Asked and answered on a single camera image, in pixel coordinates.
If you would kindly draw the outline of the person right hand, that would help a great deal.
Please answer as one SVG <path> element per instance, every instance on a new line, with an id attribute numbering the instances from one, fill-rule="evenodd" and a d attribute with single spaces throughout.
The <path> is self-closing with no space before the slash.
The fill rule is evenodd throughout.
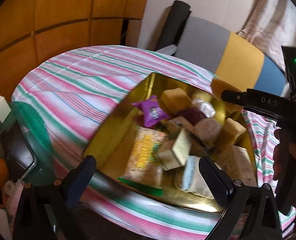
<path id="1" fill-rule="evenodd" d="M 273 180 L 278 181 L 276 203 L 278 210 L 287 215 L 292 207 L 296 210 L 296 136 L 286 129 L 277 129 L 274 135 L 279 140 L 273 151 Z"/>

